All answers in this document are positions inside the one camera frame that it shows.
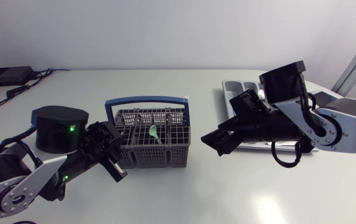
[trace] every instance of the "black box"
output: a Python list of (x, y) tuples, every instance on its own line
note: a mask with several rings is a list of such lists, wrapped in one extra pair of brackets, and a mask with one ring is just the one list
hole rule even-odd
[(30, 66), (0, 68), (0, 86), (25, 85), (32, 72)]

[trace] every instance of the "dishwasher cutlery basket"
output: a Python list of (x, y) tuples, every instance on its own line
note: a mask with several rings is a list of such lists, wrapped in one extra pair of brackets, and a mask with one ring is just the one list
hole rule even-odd
[[(113, 106), (128, 103), (173, 103), (183, 108), (118, 110), (113, 118)], [(123, 169), (186, 167), (190, 145), (189, 105), (185, 98), (169, 96), (133, 96), (108, 100), (106, 113), (116, 129), (123, 135), (122, 158), (118, 165)], [(162, 144), (149, 134), (155, 125)]]

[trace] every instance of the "green plastic utensil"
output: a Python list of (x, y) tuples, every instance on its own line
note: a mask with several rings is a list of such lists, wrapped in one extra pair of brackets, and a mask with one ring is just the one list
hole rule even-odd
[(152, 125), (150, 128), (149, 128), (149, 134), (154, 137), (157, 141), (157, 143), (159, 144), (162, 144), (159, 136), (157, 136), (157, 128), (156, 128), (156, 125)]

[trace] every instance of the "black device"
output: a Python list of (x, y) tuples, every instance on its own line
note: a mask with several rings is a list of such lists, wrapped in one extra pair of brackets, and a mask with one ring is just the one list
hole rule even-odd
[[(288, 168), (296, 166), (301, 154), (314, 147), (356, 153), (356, 100), (322, 90), (308, 93), (304, 71), (304, 62), (298, 61), (260, 75), (260, 87), (269, 105), (254, 90), (244, 91), (230, 100), (236, 116), (201, 140), (220, 156), (242, 142), (272, 142), (274, 159)], [(278, 159), (276, 141), (297, 141), (294, 162)]]
[[(27, 209), (38, 195), (63, 200), (66, 183), (97, 164), (116, 182), (127, 175), (117, 164), (122, 135), (110, 121), (85, 128), (88, 116), (80, 109), (45, 106), (32, 112), (30, 129), (0, 143), (0, 218)], [(29, 148), (22, 139), (35, 131), (37, 147)], [(34, 170), (22, 160), (26, 154)]]
[(30, 66), (0, 68), (0, 86), (25, 85), (32, 72)]

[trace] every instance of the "black cable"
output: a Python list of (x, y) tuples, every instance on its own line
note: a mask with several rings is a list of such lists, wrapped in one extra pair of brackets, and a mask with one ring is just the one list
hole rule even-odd
[(312, 100), (312, 110), (316, 108), (316, 98), (312, 93), (308, 93), (308, 97)]
[(36, 82), (34, 82), (33, 84), (29, 85), (29, 87), (25, 90), (22, 90), (20, 92), (17, 92), (16, 94), (10, 96), (10, 97), (7, 97), (6, 99), (4, 100), (1, 100), (0, 101), (0, 106), (2, 106), (3, 104), (5, 104), (6, 102), (8, 102), (9, 100), (13, 99), (15, 96), (27, 91), (28, 89), (30, 89), (31, 87), (35, 86), (36, 84), (38, 84), (39, 82), (41, 82), (44, 78), (48, 77), (49, 75), (51, 75), (53, 72), (55, 71), (69, 71), (67, 69), (46, 69), (46, 70), (43, 70), (43, 71), (39, 71), (39, 72), (32, 72), (30, 75), (34, 76), (35, 79), (38, 79)]
[(0, 153), (1, 150), (8, 144), (10, 143), (14, 143), (14, 142), (18, 142), (26, 137), (28, 137), (29, 135), (31, 135), (35, 130), (37, 130), (37, 128), (35, 126), (31, 126), (27, 131), (18, 134), (17, 136), (11, 137), (11, 138), (7, 138), (1, 141), (0, 143)]
[(36, 224), (36, 223), (32, 222), (32, 221), (19, 221), (19, 222), (15, 222), (15, 223), (12, 223), (12, 224)]
[(41, 161), (34, 155), (34, 153), (31, 151), (30, 147), (24, 143), (22, 140), (17, 141), (18, 143), (30, 156), (30, 158), (33, 160), (35, 167), (40, 167), (41, 166)]
[(278, 158), (278, 155), (276, 155), (275, 142), (272, 142), (272, 146), (271, 146), (272, 156), (279, 165), (286, 168), (293, 168), (300, 162), (301, 155), (302, 155), (302, 152), (300, 150), (300, 145), (298, 142), (296, 143), (294, 148), (296, 151), (296, 160), (294, 160), (294, 162), (283, 162)]

